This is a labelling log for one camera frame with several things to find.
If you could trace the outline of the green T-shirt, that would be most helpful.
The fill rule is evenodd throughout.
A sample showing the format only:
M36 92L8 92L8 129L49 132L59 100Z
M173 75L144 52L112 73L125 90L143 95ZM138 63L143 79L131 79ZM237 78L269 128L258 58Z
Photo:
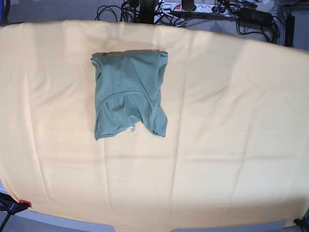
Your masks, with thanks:
M95 139L113 137L141 122L165 137L168 119L161 107L161 87L168 53L131 50L91 58L95 68Z

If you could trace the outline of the yellow table cloth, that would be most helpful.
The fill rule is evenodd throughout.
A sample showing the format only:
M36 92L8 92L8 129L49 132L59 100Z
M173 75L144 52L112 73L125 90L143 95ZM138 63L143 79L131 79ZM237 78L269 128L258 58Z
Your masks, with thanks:
M96 140L91 57L151 49L169 55L166 137ZM146 24L2 27L0 179L32 211L118 232L291 224L309 207L309 54Z

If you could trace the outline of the white power strip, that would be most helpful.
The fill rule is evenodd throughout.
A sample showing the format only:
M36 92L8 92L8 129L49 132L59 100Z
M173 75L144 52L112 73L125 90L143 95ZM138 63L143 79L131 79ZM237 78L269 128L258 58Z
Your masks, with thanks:
M185 10L183 5L178 2L163 2L157 9L162 10L164 13L168 14L199 14L199 15L220 15L231 17L232 12L226 7L220 5L209 5L209 4L194 4L194 6L189 10Z

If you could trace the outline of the black power adapter brick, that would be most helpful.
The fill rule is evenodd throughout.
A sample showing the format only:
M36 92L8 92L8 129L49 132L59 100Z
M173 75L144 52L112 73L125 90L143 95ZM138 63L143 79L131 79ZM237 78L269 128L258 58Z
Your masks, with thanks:
M241 8L238 11L238 18L243 22L264 27L271 26L273 20L272 14L250 8Z

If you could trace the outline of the black box far right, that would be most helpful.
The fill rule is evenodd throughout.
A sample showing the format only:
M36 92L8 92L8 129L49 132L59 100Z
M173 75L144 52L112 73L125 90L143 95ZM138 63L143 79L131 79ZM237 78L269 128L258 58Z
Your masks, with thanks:
M286 47L294 46L294 30L295 30L295 17L289 15L285 22L285 40L284 45Z

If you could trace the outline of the red and blue clamp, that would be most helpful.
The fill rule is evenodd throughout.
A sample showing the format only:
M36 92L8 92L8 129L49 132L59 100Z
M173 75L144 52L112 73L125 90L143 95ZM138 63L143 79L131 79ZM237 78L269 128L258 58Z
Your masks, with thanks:
M0 193L0 210L7 213L5 219L3 220L0 226L0 231L3 231L10 216L15 215L16 213L22 212L24 210L27 210L28 208L31 208L31 207L32 207L31 202L24 201L24 200L20 200L17 202L10 195Z

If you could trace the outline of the black clamp right corner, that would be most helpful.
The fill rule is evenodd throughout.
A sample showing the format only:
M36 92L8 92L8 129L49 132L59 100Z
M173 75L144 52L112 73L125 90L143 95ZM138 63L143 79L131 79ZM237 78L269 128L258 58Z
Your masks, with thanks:
M307 212L302 218L297 218L293 223L298 226L302 232L309 232L309 212Z

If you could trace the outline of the black centre stand post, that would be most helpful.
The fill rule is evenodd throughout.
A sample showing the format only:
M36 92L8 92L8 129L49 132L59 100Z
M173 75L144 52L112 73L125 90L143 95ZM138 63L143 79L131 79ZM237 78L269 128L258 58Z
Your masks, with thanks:
M153 24L155 16L155 7L158 4L157 0L139 0L140 12L138 22L144 24Z

